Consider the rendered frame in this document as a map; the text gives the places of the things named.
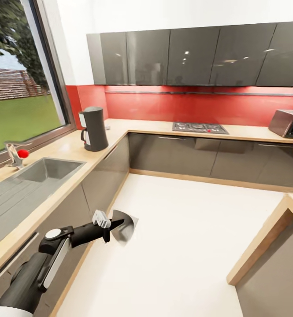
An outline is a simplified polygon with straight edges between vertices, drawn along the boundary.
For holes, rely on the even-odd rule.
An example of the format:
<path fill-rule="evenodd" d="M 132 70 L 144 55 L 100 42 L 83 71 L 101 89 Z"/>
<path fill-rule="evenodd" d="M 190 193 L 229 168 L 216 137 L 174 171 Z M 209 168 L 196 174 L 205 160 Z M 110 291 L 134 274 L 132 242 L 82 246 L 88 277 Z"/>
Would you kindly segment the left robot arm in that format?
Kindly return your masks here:
<path fill-rule="evenodd" d="M 0 298 L 0 317 L 33 317 L 40 302 L 70 248 L 103 237 L 110 241 L 110 231 L 124 222 L 111 221 L 105 212 L 96 210 L 93 222 L 48 231 L 38 252 L 15 272 L 10 287 Z M 64 233 L 63 233 L 64 232 Z"/>

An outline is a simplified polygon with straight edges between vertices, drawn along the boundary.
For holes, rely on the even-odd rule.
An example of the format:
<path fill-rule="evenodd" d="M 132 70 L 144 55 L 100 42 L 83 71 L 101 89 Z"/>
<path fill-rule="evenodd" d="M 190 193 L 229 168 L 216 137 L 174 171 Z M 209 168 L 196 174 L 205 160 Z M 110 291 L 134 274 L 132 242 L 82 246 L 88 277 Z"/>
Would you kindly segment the paper coffee filter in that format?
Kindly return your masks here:
<path fill-rule="evenodd" d="M 139 218 L 114 209 L 111 221 L 119 221 L 122 219 L 124 219 L 124 222 L 111 230 L 111 232 L 120 246 L 124 248 L 131 240 Z"/>

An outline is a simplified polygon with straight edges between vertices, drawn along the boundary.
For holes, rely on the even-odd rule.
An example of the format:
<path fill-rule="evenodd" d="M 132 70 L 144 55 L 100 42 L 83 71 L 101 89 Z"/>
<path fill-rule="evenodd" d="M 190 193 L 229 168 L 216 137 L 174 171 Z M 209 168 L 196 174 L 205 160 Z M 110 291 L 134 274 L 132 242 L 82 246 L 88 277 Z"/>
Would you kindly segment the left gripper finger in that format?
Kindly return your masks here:
<path fill-rule="evenodd" d="M 110 231 L 118 227 L 120 224 L 124 222 L 124 219 L 119 221 L 111 221 L 111 226 L 109 227 Z"/>

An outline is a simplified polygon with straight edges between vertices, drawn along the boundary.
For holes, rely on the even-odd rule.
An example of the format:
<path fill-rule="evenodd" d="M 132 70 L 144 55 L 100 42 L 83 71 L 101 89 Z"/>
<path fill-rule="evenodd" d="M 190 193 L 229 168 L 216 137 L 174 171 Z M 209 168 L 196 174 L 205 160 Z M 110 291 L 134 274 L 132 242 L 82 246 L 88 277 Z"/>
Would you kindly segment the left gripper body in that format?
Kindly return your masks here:
<path fill-rule="evenodd" d="M 98 224 L 94 225 L 93 222 L 82 225 L 85 234 L 85 243 L 89 243 L 93 240 L 103 237 L 107 243 L 110 241 L 110 229 L 102 228 Z"/>

